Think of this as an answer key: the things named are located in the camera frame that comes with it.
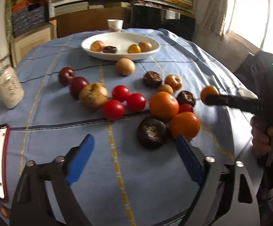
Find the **person's right hand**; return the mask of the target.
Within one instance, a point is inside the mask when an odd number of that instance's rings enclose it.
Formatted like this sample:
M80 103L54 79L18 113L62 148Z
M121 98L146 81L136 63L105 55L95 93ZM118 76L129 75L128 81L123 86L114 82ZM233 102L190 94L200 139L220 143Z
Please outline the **person's right hand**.
M251 134L253 136L253 149L258 157L272 152L271 161L273 162L273 126L267 130L267 134L262 130L262 122L255 116L251 119Z

